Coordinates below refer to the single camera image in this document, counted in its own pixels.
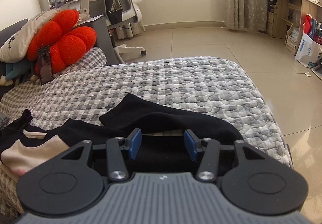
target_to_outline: silver screw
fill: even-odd
[[[126,173],[123,171],[116,170],[111,173],[111,178],[113,179],[124,179],[125,177],[126,177]]]
[[[210,171],[202,171],[199,173],[198,177],[200,179],[203,179],[203,180],[211,180],[213,179],[215,176],[212,172]]]

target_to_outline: teal plush toy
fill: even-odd
[[[16,63],[8,63],[5,66],[6,76],[1,76],[0,86],[9,86],[13,84],[14,78],[19,78],[22,75],[25,75],[29,70],[32,71],[31,81],[36,81],[38,77],[35,75],[34,63],[29,61],[26,57]]]

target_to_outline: drawer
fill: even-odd
[[[273,24],[267,22],[266,30],[268,33],[273,34]]]
[[[267,12],[267,22],[269,23],[274,23],[274,13],[272,12]]]

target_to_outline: gray and white plaid quilt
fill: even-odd
[[[262,95],[236,63],[215,57],[189,57],[104,67],[93,48],[43,86],[26,82],[0,102],[11,120],[25,109],[31,125],[45,130],[68,118],[100,125],[99,117],[127,93],[169,107],[200,112],[233,124],[249,144],[292,166],[289,151]]]

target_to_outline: pink print on garment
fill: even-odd
[[[26,173],[26,170],[25,169],[14,169],[14,170],[12,170],[12,172],[18,176],[22,176],[23,174]]]

